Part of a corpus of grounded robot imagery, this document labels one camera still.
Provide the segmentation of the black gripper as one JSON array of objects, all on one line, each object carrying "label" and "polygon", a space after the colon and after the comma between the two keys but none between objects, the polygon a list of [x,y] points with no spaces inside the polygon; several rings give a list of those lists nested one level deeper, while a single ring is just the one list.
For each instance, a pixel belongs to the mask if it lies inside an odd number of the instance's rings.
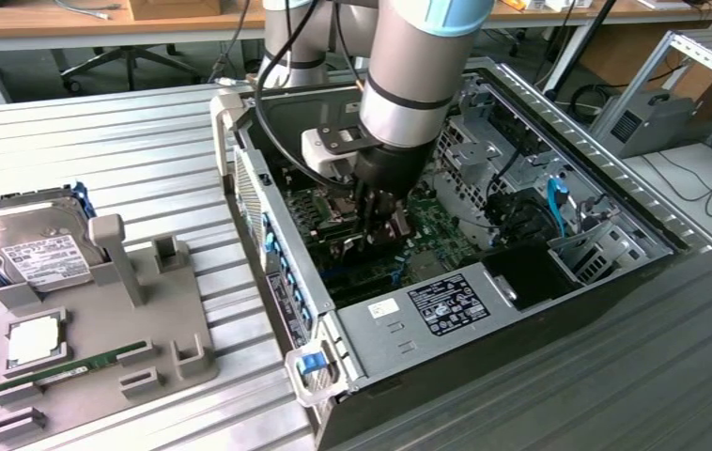
[{"label": "black gripper", "polygon": [[358,152],[355,176],[359,214],[366,221],[387,219],[415,187],[430,161],[435,142],[398,148],[380,145]]}]

